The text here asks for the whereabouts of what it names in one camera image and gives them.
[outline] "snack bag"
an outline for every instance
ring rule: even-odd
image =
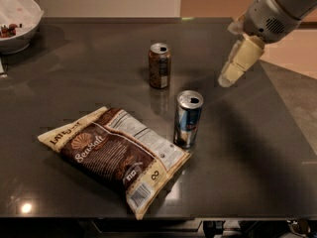
[[[123,109],[102,107],[39,140],[70,161],[125,189],[137,219],[190,155]]]

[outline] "can label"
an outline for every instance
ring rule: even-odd
[[[153,59],[150,62],[150,85],[155,88],[168,86],[168,59]]]
[[[178,107],[178,121],[181,131],[196,131],[198,129],[198,122],[201,109],[184,110]]]

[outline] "bowl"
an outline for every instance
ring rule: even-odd
[[[17,16],[21,14],[22,10],[25,10],[28,13],[28,15],[31,16],[32,22],[29,22],[26,28],[21,28],[21,31],[17,29],[16,36],[8,37],[8,38],[0,38],[0,54],[2,55],[13,54],[27,48],[28,45],[30,44],[30,40],[32,39],[37,28],[39,27],[40,21],[43,16],[43,11],[34,0],[12,0],[12,2],[19,3],[19,5],[22,5],[19,7],[19,9],[17,9]],[[24,24],[24,22],[7,22],[6,24],[11,24],[11,23],[14,23],[17,25],[22,24],[22,27]]]

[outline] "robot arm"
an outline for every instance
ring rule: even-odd
[[[297,29],[302,19],[317,6],[317,0],[255,0],[246,13],[229,26],[237,41],[219,76],[219,83],[231,86],[264,53],[264,46],[280,41]]]

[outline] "table surface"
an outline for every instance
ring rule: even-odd
[[[264,65],[233,87],[217,83],[236,41],[230,21],[43,19],[27,49],[1,58],[0,216],[134,218],[37,137],[107,106],[172,141],[175,96],[190,89],[205,99],[192,157],[145,218],[316,218],[317,157]],[[168,89],[149,86],[155,42],[172,50]]]

